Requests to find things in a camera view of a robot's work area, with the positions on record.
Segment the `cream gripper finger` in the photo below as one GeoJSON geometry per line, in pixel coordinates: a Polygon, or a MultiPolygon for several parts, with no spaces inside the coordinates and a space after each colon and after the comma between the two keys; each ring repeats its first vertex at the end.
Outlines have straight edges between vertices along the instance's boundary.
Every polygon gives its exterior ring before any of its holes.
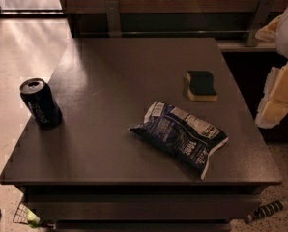
{"type": "Polygon", "coordinates": [[[288,62],[281,69],[271,68],[263,93],[255,124],[262,129],[271,129],[288,114],[288,62]]]}
{"type": "Polygon", "coordinates": [[[266,26],[259,29],[255,38],[261,42],[274,42],[276,38],[276,31],[278,27],[278,22],[280,21],[281,16],[274,18],[271,22],[269,22],[266,26]]]}

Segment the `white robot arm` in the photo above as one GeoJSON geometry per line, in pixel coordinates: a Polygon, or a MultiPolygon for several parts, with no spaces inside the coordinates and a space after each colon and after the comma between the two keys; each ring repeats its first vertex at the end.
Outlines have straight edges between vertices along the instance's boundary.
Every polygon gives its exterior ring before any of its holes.
{"type": "Polygon", "coordinates": [[[277,53],[287,59],[280,69],[271,68],[257,108],[255,124],[262,129],[271,129],[288,114],[288,7],[282,15],[259,29],[255,38],[275,42],[277,53]]]}

